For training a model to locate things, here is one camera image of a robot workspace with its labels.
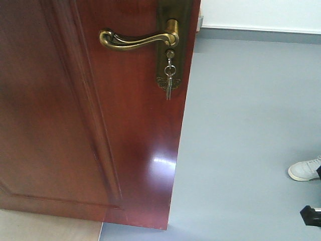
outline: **key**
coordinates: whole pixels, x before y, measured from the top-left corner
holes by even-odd
[[[170,100],[171,99],[172,81],[173,81],[173,77],[170,74],[169,76],[167,76],[166,100]]]

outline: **lever handle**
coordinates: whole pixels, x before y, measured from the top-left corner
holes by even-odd
[[[120,51],[136,49],[155,41],[163,41],[173,48],[179,43],[179,23],[175,19],[169,19],[164,31],[140,37],[123,36],[111,29],[102,29],[99,32],[99,41],[106,48]]]

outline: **key ring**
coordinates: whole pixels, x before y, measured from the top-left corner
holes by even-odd
[[[170,71],[167,73],[167,69],[174,69],[174,72],[173,73],[171,73]],[[165,75],[167,75],[167,76],[173,76],[173,75],[175,75],[176,74],[176,67],[174,66],[174,65],[168,65],[168,66],[166,66],[165,67],[165,69],[164,69],[164,73],[165,73]]]

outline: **red-brown door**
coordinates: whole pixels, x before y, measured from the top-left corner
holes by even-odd
[[[200,1],[171,100],[155,44],[98,40],[105,27],[155,32],[157,4],[1,1],[1,208],[166,229]]]

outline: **metal key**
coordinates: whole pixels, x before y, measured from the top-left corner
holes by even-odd
[[[167,76],[166,100],[171,99],[172,81],[173,81],[173,77],[172,77],[172,74],[170,74],[169,76]]]
[[[168,49],[166,51],[166,57],[168,58],[169,64],[165,67],[165,74],[167,75],[167,88],[166,88],[166,100],[171,99],[171,92],[172,92],[172,81],[173,75],[176,74],[176,67],[172,64],[172,59],[175,56],[175,52],[173,49]]]

